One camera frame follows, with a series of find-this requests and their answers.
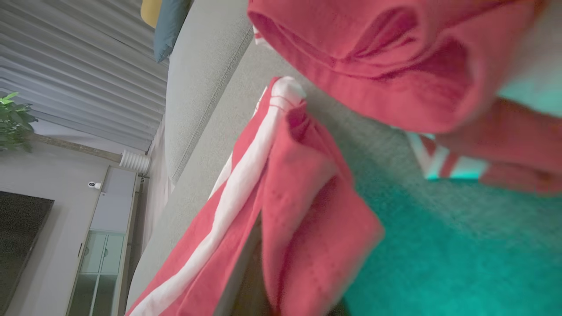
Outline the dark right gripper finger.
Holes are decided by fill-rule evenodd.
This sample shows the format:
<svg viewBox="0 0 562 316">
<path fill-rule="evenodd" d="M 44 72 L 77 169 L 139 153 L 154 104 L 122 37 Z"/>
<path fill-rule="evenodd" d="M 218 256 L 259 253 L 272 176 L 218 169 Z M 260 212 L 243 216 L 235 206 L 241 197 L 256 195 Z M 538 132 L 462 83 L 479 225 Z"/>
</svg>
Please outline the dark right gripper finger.
<svg viewBox="0 0 562 316">
<path fill-rule="evenodd" d="M 263 272 L 262 220 L 257 219 L 247 240 L 250 254 L 237 296 L 233 304 L 233 316 L 278 316 L 269 302 Z"/>
</svg>

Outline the red shorts white stripe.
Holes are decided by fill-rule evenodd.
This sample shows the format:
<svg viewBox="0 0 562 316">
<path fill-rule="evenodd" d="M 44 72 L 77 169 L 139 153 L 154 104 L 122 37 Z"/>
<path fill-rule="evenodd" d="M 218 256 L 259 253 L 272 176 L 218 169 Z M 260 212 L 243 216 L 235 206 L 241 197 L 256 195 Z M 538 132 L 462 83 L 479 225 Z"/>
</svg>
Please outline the red shorts white stripe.
<svg viewBox="0 0 562 316">
<path fill-rule="evenodd" d="M 126 316 L 213 316 L 260 224 L 274 316 L 325 316 L 384 230 L 289 76 L 271 80 L 207 202 Z"/>
</svg>

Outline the red basketball jersey white sleeves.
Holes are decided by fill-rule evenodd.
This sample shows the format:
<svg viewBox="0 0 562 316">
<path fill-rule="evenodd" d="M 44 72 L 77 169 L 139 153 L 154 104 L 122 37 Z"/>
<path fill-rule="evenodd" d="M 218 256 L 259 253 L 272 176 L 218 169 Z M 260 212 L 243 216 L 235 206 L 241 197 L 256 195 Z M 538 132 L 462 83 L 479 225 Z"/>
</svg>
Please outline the red basketball jersey white sleeves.
<svg viewBox="0 0 562 316">
<path fill-rule="evenodd" d="M 500 97 L 549 0 L 248 0 L 256 41 L 404 130 L 427 179 L 562 193 L 562 118 Z"/>
</svg>

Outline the low white media cabinet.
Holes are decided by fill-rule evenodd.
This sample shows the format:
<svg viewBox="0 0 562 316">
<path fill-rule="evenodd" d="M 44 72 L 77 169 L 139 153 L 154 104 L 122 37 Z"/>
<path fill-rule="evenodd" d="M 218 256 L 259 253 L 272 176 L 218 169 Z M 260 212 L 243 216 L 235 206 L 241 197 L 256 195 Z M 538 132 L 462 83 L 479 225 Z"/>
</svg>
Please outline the low white media cabinet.
<svg viewBox="0 0 562 316">
<path fill-rule="evenodd" d="M 138 175 L 111 166 L 101 183 L 65 316 L 125 316 Z"/>
</svg>

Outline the white ribbed cylinder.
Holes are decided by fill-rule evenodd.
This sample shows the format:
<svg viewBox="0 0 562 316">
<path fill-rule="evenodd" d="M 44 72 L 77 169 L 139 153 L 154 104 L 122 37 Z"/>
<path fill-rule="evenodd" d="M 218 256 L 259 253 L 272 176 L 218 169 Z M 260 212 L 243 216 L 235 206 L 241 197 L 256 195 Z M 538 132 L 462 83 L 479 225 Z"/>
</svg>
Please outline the white ribbed cylinder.
<svg viewBox="0 0 562 316">
<path fill-rule="evenodd" d="M 119 166 L 144 175 L 148 172 L 150 163 L 150 157 L 124 150 L 121 154 Z"/>
</svg>

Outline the grey sofa seat cushion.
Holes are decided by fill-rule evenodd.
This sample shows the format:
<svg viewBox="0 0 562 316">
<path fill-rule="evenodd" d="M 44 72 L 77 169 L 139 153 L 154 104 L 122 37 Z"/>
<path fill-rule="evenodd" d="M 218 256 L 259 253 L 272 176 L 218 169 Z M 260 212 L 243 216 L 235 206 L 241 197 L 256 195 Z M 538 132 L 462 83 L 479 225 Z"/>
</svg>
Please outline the grey sofa seat cushion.
<svg viewBox="0 0 562 316">
<path fill-rule="evenodd" d="M 248 0 L 193 0 L 169 58 L 165 112 L 167 174 L 177 183 L 253 31 Z"/>
</svg>

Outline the black television screen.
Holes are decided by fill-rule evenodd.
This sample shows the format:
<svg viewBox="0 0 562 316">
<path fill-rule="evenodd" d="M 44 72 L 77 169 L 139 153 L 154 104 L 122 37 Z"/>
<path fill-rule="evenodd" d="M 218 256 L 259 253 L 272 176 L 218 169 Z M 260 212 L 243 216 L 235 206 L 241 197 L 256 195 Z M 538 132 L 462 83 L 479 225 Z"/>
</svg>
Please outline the black television screen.
<svg viewBox="0 0 562 316">
<path fill-rule="evenodd" d="M 4 316 L 54 200 L 0 191 L 0 316 Z"/>
</svg>

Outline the blue throw pillow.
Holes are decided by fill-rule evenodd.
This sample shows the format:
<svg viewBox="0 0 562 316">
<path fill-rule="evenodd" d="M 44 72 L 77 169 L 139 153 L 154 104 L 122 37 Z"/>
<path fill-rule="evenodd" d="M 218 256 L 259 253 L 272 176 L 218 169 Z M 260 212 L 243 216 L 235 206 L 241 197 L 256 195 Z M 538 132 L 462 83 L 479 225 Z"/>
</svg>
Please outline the blue throw pillow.
<svg viewBox="0 0 562 316">
<path fill-rule="evenodd" d="M 173 51 L 191 3 L 192 0 L 162 0 L 153 36 L 153 56 L 157 63 Z"/>
</svg>

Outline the grey pleated curtain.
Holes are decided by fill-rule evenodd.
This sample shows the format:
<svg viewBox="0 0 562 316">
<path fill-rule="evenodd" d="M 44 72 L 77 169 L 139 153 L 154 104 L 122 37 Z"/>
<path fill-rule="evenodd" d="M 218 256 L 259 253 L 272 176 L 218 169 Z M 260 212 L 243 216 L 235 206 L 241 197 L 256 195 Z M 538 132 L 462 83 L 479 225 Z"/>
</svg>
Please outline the grey pleated curtain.
<svg viewBox="0 0 562 316">
<path fill-rule="evenodd" d="M 142 0 L 0 0 L 0 96 L 31 114 L 147 151 L 169 61 L 153 56 Z"/>
</svg>

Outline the green potted plant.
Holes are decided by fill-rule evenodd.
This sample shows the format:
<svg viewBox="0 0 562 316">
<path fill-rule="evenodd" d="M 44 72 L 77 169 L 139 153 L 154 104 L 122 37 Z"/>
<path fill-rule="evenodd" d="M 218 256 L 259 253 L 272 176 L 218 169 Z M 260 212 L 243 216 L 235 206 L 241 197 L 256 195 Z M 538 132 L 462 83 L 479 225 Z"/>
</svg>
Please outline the green potted plant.
<svg viewBox="0 0 562 316">
<path fill-rule="evenodd" d="M 18 104 L 14 98 L 18 92 L 0 97 L 0 151 L 31 152 L 30 137 L 35 130 L 32 123 L 38 122 L 31 115 L 30 104 Z"/>
</svg>

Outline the small yellow sofa backrest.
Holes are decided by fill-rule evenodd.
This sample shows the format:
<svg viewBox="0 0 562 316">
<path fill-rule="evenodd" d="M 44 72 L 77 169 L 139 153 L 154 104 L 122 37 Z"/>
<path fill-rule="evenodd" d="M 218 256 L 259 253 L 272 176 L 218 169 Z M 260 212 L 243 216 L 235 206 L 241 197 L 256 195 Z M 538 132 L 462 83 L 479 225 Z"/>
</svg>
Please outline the small yellow sofa backrest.
<svg viewBox="0 0 562 316">
<path fill-rule="evenodd" d="M 162 0 L 142 0 L 140 15 L 142 20 L 152 28 L 156 28 Z"/>
</svg>

